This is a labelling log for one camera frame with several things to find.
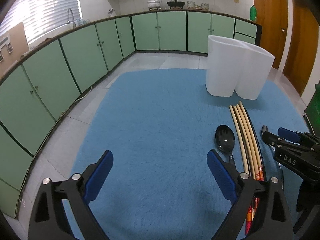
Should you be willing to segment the green lower kitchen cabinets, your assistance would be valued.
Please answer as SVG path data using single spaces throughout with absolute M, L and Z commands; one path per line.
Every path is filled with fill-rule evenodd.
M 138 51 L 205 54 L 209 35 L 259 45 L 261 25 L 195 10 L 100 20 L 44 42 L 1 78 L 1 211 L 15 217 L 33 158 L 67 109 Z

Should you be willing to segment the bamboo chopstick red patterned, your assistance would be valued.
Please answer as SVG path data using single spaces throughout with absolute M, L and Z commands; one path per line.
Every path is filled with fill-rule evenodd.
M 234 107 L 242 140 L 244 141 L 244 149 L 248 166 L 248 174 L 255 180 L 260 181 L 264 179 L 262 168 L 260 167 L 260 160 L 258 157 L 258 147 L 255 140 L 252 126 L 249 122 L 248 115 L 241 101 Z

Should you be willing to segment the black chopstick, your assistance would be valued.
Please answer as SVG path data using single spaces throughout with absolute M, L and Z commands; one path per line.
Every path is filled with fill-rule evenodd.
M 246 109 L 245 107 L 244 107 L 244 109 L 245 109 L 246 115 L 247 115 L 247 117 L 248 117 L 250 126 L 251 126 L 251 128 L 252 128 L 253 135 L 254 135 L 254 138 L 255 138 L 255 142 L 256 142 L 256 144 L 257 144 L 257 148 L 258 148 L 258 152 L 259 152 L 259 158 L 260 158 L 260 162 L 261 162 L 261 169 L 262 169 L 262 174 L 263 174 L 263 180 L 266 180 L 266 172 L 265 172 L 265 168 L 264 168 L 263 156 L 261 155 L 261 148 L 260 148 L 259 140 L 258 140 L 257 134 L 256 134 L 256 132 L 255 132 L 253 123 L 252 123 L 252 121 L 251 121 L 251 119 L 250 119 L 249 113 L 248 113 L 248 111 L 247 111 L 247 109 Z

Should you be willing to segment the bamboo chopstick orange handle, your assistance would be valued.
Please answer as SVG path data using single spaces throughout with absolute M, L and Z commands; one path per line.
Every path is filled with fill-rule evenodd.
M 247 148 L 247 159 L 249 161 L 250 171 L 252 172 L 252 177 L 255 180 L 260 180 L 258 165 L 257 165 L 257 161 L 255 159 L 253 142 L 252 142 L 251 134 L 250 134 L 245 116 L 244 116 L 239 104 L 234 106 L 234 109 L 236 111 L 237 117 L 240 122 L 241 130 L 244 135 L 244 140 L 245 140 L 246 148 Z

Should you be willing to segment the window blinds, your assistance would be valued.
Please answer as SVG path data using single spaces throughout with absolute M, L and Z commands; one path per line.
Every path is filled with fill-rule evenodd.
M 23 22 L 28 42 L 67 24 L 67 9 L 81 18 L 79 0 L 16 0 L 1 23 L 1 35 Z

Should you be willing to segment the bamboo chopstick red end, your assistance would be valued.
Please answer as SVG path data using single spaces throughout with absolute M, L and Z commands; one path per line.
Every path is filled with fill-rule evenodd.
M 251 138 L 252 138 L 252 141 L 253 141 L 253 147 L 254 147 L 254 152 L 255 152 L 255 158 L 257 160 L 257 165 L 258 165 L 258 170 L 259 170 L 259 175 L 260 175 L 260 180 L 263 180 L 263 174 L 262 174 L 262 169 L 261 169 L 261 162 L 260 162 L 260 158 L 259 158 L 259 152 L 258 152 L 258 148 L 257 148 L 257 144 L 255 142 L 255 138 L 254 138 L 254 135 L 253 135 L 253 131 L 252 131 L 252 128 L 250 126 L 250 123 L 249 123 L 249 120 L 248 120 L 248 117 L 246 115 L 246 112 L 245 112 L 245 109 L 244 109 L 244 106 L 242 104 L 241 101 L 239 101 L 239 105 L 241 107 L 241 110 L 245 116 L 245 119 L 247 121 L 247 125 L 248 125 L 248 128 L 249 128 L 249 131 L 251 133 Z

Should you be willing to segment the white double utensil holder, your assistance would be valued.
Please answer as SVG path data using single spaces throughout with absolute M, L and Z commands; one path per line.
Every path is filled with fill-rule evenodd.
M 254 44 L 216 35 L 208 36 L 206 89 L 213 96 L 256 100 L 275 56 Z

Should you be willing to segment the bamboo chopstick red handle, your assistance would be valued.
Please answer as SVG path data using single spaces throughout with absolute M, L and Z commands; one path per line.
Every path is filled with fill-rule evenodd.
M 236 133 L 237 133 L 238 140 L 239 140 L 242 163 L 243 163 L 243 166 L 244 166 L 244 172 L 246 172 L 247 174 L 250 174 L 248 161 L 247 161 L 247 156 L 246 156 L 246 151 L 245 151 L 245 146 L 244 146 L 244 142 L 243 142 L 243 139 L 242 139 L 242 135 L 241 135 L 240 127 L 239 127 L 239 124 L 238 124 L 238 120 L 236 118 L 233 106 L 230 105 L 229 109 L 230 109 L 230 112 L 231 112 L 231 115 L 232 115 L 232 118 L 233 118 L 233 121 L 234 121 Z

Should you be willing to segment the small kettle on counter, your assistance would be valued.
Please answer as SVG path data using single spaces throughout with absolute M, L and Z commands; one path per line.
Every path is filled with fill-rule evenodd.
M 108 11 L 108 16 L 113 17 L 114 12 L 115 12 L 115 10 L 113 8 L 110 8 Z

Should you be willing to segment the black plastic spoon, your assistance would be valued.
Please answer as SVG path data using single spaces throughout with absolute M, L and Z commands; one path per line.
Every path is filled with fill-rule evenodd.
M 215 141 L 218 149 L 228 157 L 229 163 L 235 166 L 233 157 L 235 136 L 231 128 L 227 125 L 218 126 L 215 131 Z

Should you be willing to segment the blue table mat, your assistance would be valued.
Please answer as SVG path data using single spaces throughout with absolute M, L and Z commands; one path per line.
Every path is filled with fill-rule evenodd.
M 90 208 L 110 239 L 211 239 L 231 204 L 207 165 L 216 128 L 234 127 L 240 97 L 207 92 L 202 69 L 121 74 L 102 100 L 72 168 L 109 150 L 113 167 Z

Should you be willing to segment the brown cardboard board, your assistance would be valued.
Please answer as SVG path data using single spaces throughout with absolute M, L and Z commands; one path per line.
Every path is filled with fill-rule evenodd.
M 1 77 L 3 77 L 29 51 L 23 22 L 1 36 Z

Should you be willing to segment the silver metal spoon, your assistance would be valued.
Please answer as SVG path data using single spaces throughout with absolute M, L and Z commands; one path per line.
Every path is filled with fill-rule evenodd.
M 269 148 L 271 149 L 271 151 L 274 155 L 275 150 L 276 150 L 275 146 L 274 146 L 275 142 L 273 139 L 268 138 L 269 134 L 270 133 L 269 133 L 268 127 L 266 125 L 263 125 L 261 128 L 261 136 L 262 136 L 263 142 L 269 146 Z M 275 160 L 275 163 L 277 165 L 278 175 L 280 176 L 281 187 L 282 187 L 282 189 L 284 189 L 284 172 L 283 172 L 282 165 L 280 163 L 278 163 L 276 160 Z

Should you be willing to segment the chrome sink faucet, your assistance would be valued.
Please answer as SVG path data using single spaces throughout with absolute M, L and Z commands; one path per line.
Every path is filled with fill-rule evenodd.
M 72 23 L 72 28 L 75 29 L 76 28 L 76 23 L 75 23 L 75 19 L 74 19 L 74 14 L 71 8 L 67 9 L 67 24 Z

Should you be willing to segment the brown wooden door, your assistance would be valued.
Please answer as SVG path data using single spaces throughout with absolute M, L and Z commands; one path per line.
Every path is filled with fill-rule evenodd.
M 292 0 L 292 2 L 292 35 L 283 74 L 297 93 L 302 95 L 316 58 L 319 25 L 304 0 Z
M 287 25 L 287 0 L 254 0 L 257 23 L 262 26 L 260 46 L 275 56 L 273 68 L 278 69 L 284 51 Z

